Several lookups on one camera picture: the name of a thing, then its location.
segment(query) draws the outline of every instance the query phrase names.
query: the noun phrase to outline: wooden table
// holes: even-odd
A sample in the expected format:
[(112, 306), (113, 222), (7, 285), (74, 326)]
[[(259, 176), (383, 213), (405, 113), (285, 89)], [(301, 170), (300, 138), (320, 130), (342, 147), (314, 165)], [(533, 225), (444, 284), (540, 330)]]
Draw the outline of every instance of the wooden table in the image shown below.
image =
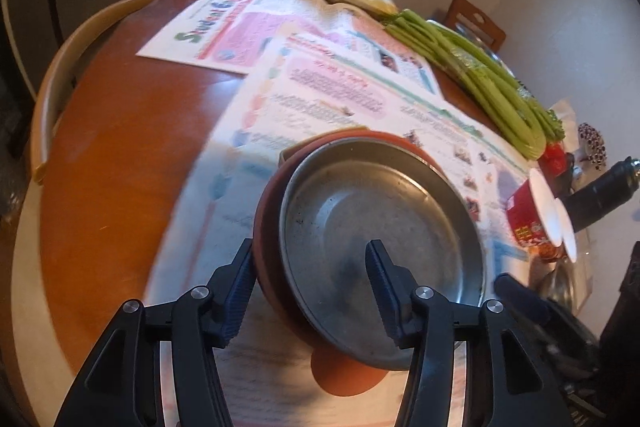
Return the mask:
[[(117, 307), (141, 298), (180, 189), (242, 76), (136, 57), (195, 0), (156, 0), (120, 23), (79, 81), (44, 182), (42, 275), (77, 372)], [(445, 98), (492, 127), (446, 75)]]

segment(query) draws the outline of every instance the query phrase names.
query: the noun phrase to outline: red packaging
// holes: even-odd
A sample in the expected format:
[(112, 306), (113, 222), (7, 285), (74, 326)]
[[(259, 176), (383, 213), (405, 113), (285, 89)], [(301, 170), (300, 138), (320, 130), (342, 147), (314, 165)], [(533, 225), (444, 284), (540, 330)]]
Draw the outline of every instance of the red packaging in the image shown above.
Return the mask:
[(556, 261), (560, 261), (565, 255), (564, 245), (554, 247), (551, 243), (547, 243), (538, 248), (538, 256), (543, 263), (555, 263)]
[(566, 156), (562, 142), (547, 144), (545, 152), (538, 159), (538, 165), (548, 180), (552, 180), (566, 171)]
[(562, 243), (554, 195), (537, 169), (529, 171), (529, 179), (509, 198), (506, 213), (511, 231), (521, 247), (548, 249)]

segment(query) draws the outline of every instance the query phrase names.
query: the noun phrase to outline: black bottle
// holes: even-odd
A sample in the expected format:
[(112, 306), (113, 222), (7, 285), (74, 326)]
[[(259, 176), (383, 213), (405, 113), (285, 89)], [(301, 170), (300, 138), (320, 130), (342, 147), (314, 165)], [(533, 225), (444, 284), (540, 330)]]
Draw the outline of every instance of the black bottle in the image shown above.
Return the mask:
[(629, 156), (586, 187), (561, 198), (574, 232), (586, 229), (614, 208), (626, 203), (638, 190), (639, 184), (640, 160)]

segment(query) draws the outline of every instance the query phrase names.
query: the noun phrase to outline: metal pan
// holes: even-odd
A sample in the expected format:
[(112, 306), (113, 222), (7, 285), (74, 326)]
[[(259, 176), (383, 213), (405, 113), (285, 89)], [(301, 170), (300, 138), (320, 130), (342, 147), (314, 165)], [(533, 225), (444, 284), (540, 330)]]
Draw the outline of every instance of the metal pan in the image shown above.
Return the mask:
[(280, 255), (306, 319), (337, 349), (390, 370), (411, 350), (386, 336), (364, 252), (381, 239), (396, 264), (450, 301), (478, 305), (484, 252), (462, 198), (418, 156), (382, 140), (346, 138), (296, 169), (280, 209)]

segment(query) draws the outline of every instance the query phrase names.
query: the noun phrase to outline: black object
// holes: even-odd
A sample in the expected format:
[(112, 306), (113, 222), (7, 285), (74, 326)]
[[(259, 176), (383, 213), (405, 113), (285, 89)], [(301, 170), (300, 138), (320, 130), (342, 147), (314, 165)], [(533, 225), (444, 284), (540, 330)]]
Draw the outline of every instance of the black object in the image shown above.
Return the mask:
[(455, 341), (466, 341), (463, 425), (573, 424), (548, 367), (499, 301), (480, 308), (449, 302), (395, 266), (382, 241), (367, 245), (366, 266), (386, 333), (399, 347), (414, 347), (396, 427), (447, 425)]
[(574, 181), (575, 156), (570, 152), (564, 154), (566, 171), (549, 180), (549, 186), (556, 198), (568, 196), (571, 193), (571, 183)]
[[(465, 427), (568, 427), (548, 368), (498, 301), (481, 308), (419, 287), (381, 241), (366, 250), (367, 274), (385, 329), (415, 347), (397, 427), (445, 427), (455, 341), (467, 343)], [(206, 286), (145, 308), (125, 302), (85, 360), (55, 427), (164, 427), (159, 342), (171, 341), (182, 427), (232, 427), (212, 347), (238, 334), (255, 283), (251, 240)]]
[(561, 198), (574, 231), (585, 229), (630, 200), (639, 182), (640, 160), (629, 156), (586, 187)]
[(172, 342), (182, 427), (230, 427), (211, 348), (226, 347), (240, 329), (255, 283), (251, 243), (245, 239), (233, 263), (175, 302), (125, 302), (82, 365), (55, 427), (163, 427), (160, 341)]
[(494, 292), (504, 304), (537, 325), (545, 326), (551, 320), (551, 311), (546, 301), (508, 273), (501, 273), (495, 278)]
[(620, 297), (600, 336), (598, 397), (609, 426), (638, 424), (640, 401), (640, 241), (636, 242)]

